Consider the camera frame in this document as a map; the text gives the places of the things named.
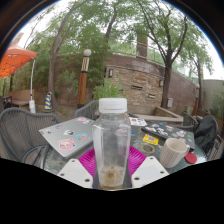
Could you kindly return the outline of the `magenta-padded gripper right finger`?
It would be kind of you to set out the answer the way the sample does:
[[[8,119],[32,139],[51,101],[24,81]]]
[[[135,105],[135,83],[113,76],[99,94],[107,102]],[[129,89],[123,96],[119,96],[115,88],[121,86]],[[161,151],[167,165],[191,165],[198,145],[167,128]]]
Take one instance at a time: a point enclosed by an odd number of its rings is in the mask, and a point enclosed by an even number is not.
[[[169,175],[154,156],[146,157],[134,147],[129,150],[128,171],[133,188],[143,187]]]

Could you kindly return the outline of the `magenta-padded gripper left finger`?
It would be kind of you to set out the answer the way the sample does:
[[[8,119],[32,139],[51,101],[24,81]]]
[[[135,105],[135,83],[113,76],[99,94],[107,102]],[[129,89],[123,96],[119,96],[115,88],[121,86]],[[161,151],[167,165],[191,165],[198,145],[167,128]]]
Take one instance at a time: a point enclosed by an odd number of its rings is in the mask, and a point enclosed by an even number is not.
[[[90,149],[79,159],[70,159],[58,176],[84,188],[92,188],[96,172],[95,151]]]

